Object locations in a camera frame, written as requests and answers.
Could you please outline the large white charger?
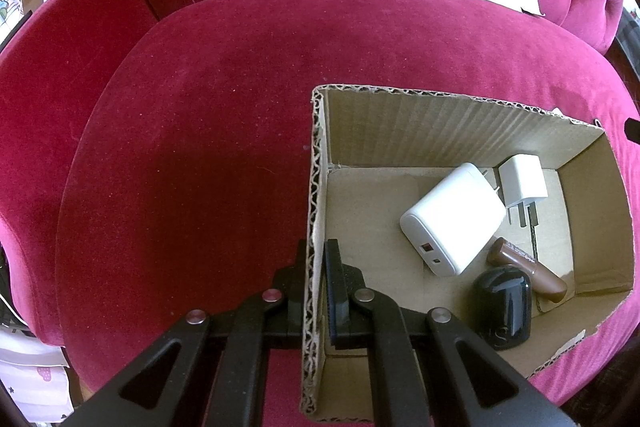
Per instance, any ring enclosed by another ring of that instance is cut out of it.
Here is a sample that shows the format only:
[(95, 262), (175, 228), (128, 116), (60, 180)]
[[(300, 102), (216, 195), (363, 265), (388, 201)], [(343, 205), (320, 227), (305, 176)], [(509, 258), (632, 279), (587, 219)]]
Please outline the large white charger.
[(438, 277), (461, 274), (498, 231), (506, 206), (476, 166), (452, 170), (399, 219), (412, 247)]

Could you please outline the black tape roll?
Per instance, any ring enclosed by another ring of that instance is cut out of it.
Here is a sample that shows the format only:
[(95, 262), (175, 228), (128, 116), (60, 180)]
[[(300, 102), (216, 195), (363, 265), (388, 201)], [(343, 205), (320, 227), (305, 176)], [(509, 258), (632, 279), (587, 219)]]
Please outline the black tape roll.
[(480, 274), (472, 287), (474, 331), (497, 351), (518, 347), (532, 327), (529, 276), (503, 265)]

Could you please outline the brown lipstick tube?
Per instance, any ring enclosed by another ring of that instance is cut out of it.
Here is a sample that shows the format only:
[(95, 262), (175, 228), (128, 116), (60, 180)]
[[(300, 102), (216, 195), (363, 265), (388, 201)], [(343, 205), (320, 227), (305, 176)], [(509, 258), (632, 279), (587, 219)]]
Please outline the brown lipstick tube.
[(567, 294), (567, 283), (561, 277), (503, 237), (492, 243), (487, 261), (491, 265), (512, 265), (522, 270), (529, 277), (533, 291), (552, 303), (559, 303)]

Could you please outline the small white plug adapter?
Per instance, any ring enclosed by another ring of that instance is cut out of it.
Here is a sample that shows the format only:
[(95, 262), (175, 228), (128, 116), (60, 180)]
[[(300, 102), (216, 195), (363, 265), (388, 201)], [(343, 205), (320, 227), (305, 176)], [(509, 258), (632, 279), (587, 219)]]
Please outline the small white plug adapter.
[(537, 202), (548, 197), (540, 158), (532, 154), (516, 154), (498, 168), (502, 197), (507, 210), (516, 208), (520, 225), (538, 225)]

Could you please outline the red velvet tufted sofa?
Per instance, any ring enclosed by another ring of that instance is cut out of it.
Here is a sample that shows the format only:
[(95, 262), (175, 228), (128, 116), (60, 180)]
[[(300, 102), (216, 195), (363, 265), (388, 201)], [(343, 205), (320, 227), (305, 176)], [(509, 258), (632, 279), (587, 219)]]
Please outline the red velvet tufted sofa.
[(104, 387), (194, 309), (308, 247), (314, 90), (637, 115), (623, 0), (49, 0), (1, 54), (1, 243), (18, 312)]

